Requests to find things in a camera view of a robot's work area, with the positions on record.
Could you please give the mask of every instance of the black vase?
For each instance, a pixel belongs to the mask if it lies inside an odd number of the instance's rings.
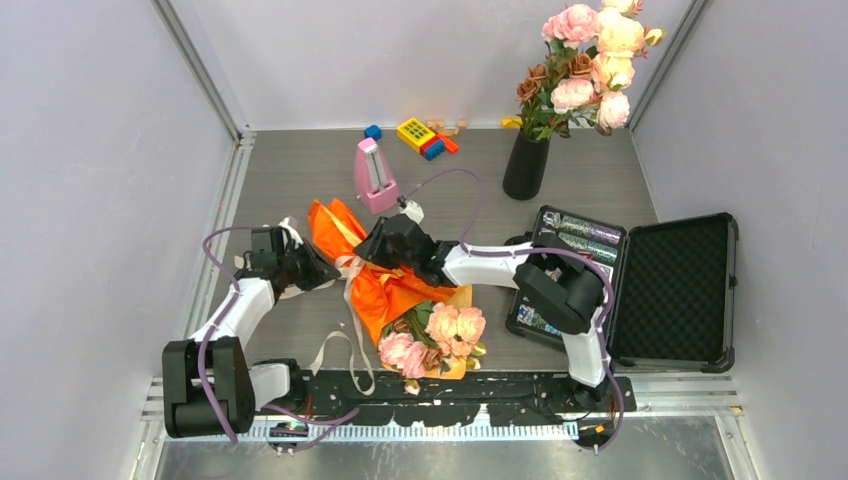
[[[538,195],[550,145],[550,138],[531,140],[522,130],[518,131],[504,173],[503,189],[507,195],[516,200],[530,200]]]

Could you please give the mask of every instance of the black carrying case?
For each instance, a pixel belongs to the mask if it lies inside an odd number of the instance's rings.
[[[593,234],[563,229],[564,217],[588,222],[620,235],[617,245]],[[556,222],[560,227],[554,228]],[[604,323],[612,358],[622,366],[660,367],[723,373],[734,363],[733,291],[739,228],[728,213],[640,226],[629,232],[580,215],[544,206],[532,239],[555,231],[569,246],[586,251],[575,236],[617,252],[593,255],[609,273],[615,307]],[[558,332],[547,325],[517,292],[507,329],[519,336],[564,348]]]

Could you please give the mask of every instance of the pink metronome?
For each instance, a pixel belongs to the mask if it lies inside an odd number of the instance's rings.
[[[373,138],[366,138],[356,146],[353,184],[357,198],[368,207],[372,215],[397,205],[400,189],[386,164],[383,151]]]

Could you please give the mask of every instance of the flower arrangement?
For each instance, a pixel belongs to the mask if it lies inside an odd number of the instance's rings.
[[[647,47],[659,45],[665,31],[633,18],[642,0],[603,0],[603,7],[572,5],[542,27],[545,63],[528,68],[517,89],[528,139],[568,138],[569,122],[611,135],[627,121],[630,103],[622,90],[633,80],[633,58],[647,58]]]
[[[406,379],[405,390],[418,395],[420,378],[438,378],[459,362],[478,370],[480,358],[486,354],[480,342],[485,328],[486,319],[479,308],[424,302],[386,325],[377,351],[384,365]]]

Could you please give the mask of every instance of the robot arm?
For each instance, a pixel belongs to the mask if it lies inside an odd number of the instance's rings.
[[[562,240],[542,235],[535,242],[512,247],[463,249],[458,242],[434,241],[425,234],[418,224],[423,215],[414,202],[402,206],[402,213],[377,221],[368,238],[354,249],[357,255],[384,268],[412,268],[431,286],[482,284],[520,290],[545,321],[562,332],[572,379],[591,397],[601,396],[606,387],[603,359],[607,354],[601,350],[593,325],[604,301],[603,282],[568,257],[503,254],[506,248],[515,252],[534,247],[571,250]],[[558,278],[551,278],[548,271],[558,271]]]
[[[214,371],[210,383],[215,398],[233,431],[246,432],[258,407],[288,394],[292,372],[289,364],[280,362],[248,369],[243,347],[277,301],[329,286],[339,276],[298,235],[290,219],[254,229],[245,262],[235,274],[238,289],[231,286],[228,293],[228,298],[238,296],[235,303],[222,303],[200,330],[168,343],[162,352],[165,427],[171,437],[222,433],[199,380],[198,355],[209,330],[205,367]]]

